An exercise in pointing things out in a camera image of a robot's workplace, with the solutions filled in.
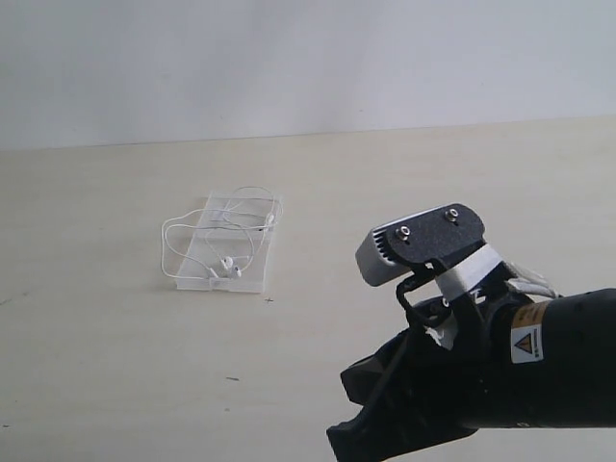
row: earphones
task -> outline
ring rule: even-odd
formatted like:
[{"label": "earphones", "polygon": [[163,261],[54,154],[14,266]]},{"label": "earphones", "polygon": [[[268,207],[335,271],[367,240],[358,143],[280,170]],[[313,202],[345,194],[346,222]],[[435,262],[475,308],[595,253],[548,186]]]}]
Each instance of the earphones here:
[{"label": "earphones", "polygon": [[[242,190],[248,190],[248,189],[257,189],[257,190],[265,191],[266,193],[269,194],[269,198],[236,197],[238,192]],[[231,206],[231,203],[234,200],[238,201],[238,203]],[[270,201],[271,207],[269,209],[269,212],[266,215],[262,216],[262,215],[247,213],[247,212],[240,212],[237,210],[247,201],[251,201],[251,200]],[[204,214],[205,213],[216,213],[217,214],[216,218],[210,218],[210,223],[212,222],[216,223],[220,221],[220,225],[213,224],[210,226],[192,226],[192,225],[188,225],[184,223],[171,224],[173,221],[187,218],[197,212],[202,212]],[[279,200],[275,199],[273,193],[270,190],[263,188],[263,187],[259,187],[259,186],[244,186],[241,188],[237,188],[231,193],[231,196],[227,199],[227,202],[223,208],[212,209],[212,208],[206,207],[202,209],[195,209],[191,212],[188,212],[182,217],[167,219],[161,227],[161,243],[162,243],[161,270],[164,275],[168,277],[173,277],[176,279],[203,280],[203,279],[209,279],[210,277],[215,277],[215,278],[225,277],[225,278],[230,278],[230,279],[239,279],[242,277],[243,272],[246,271],[250,267],[252,262],[254,261],[255,256],[259,253],[259,250],[263,246],[267,233],[273,227],[275,227],[276,224],[278,224],[278,221],[280,220],[282,213],[283,213],[282,204],[280,203]],[[256,218],[256,219],[261,220],[262,222],[257,225],[248,226],[248,225],[238,222],[238,220],[241,218],[252,218],[252,219]],[[191,255],[182,253],[178,251],[177,249],[173,248],[173,246],[168,241],[168,232],[174,228],[189,228],[189,229],[193,229],[195,232],[198,230],[206,231],[203,234],[201,239],[203,239],[204,243],[210,248],[212,253],[216,255],[219,261],[219,266],[217,265],[216,268],[212,268],[212,266],[207,265],[205,262],[202,262],[201,260],[198,260],[192,257]],[[242,232],[245,235],[250,245],[250,253],[248,255],[221,255],[220,252],[218,252],[218,250],[216,249],[216,247],[212,245],[212,243],[208,239],[209,236],[213,232],[215,232],[216,230],[220,230],[220,229],[226,230],[226,231]],[[258,243],[258,245],[255,245],[253,235],[254,234],[258,235],[259,233],[261,234],[261,240]],[[184,257],[185,259],[191,260],[199,264],[201,267],[204,268],[205,275],[204,276],[181,276],[179,274],[168,273],[166,270],[166,266],[165,266],[166,248],[168,248],[171,252],[175,253],[176,255],[180,257]],[[241,265],[239,263],[240,261],[245,261],[245,263]]]}]

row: table surface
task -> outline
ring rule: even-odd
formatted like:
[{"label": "table surface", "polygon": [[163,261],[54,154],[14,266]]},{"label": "table surface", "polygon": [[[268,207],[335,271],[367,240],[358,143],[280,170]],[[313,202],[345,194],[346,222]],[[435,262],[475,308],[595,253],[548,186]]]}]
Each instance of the table surface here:
[{"label": "table surface", "polygon": [[[368,230],[462,202],[563,293],[610,287],[615,167],[616,117],[0,153],[0,459],[333,460],[339,372],[404,327],[355,266]],[[162,221],[254,184],[285,200],[267,291],[176,291]],[[403,460],[604,461],[615,437],[482,430]]]}]

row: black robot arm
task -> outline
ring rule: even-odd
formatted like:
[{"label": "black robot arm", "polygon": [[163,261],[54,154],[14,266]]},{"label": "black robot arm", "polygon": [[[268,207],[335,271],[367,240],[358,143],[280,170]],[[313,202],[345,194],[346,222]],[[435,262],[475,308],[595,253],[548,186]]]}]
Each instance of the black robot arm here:
[{"label": "black robot arm", "polygon": [[[373,286],[412,272],[396,290],[409,325],[342,372],[363,408],[327,430],[339,461],[378,462],[484,427],[616,426],[616,290],[562,297],[504,262],[483,231],[452,204],[374,228],[359,247]],[[430,281],[443,296],[411,305],[405,295]]]}]

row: screw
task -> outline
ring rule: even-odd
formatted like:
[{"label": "screw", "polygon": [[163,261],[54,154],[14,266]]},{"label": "screw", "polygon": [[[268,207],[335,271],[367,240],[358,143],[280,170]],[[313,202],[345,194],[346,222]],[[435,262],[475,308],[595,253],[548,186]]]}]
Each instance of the screw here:
[{"label": "screw", "polygon": [[401,241],[406,241],[410,235],[411,230],[408,229],[408,226],[401,226],[396,230],[396,236],[398,236],[398,239]]},{"label": "screw", "polygon": [[447,221],[451,221],[452,223],[455,223],[459,216],[460,214],[458,214],[458,211],[455,209],[449,209],[445,212],[445,218]]}]

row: warning label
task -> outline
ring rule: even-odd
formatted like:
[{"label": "warning label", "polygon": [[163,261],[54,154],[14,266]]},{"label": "warning label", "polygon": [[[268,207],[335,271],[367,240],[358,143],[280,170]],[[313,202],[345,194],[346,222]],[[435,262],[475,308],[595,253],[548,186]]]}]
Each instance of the warning label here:
[{"label": "warning label", "polygon": [[549,302],[520,308],[511,323],[511,362],[532,363],[543,360],[541,322]]}]

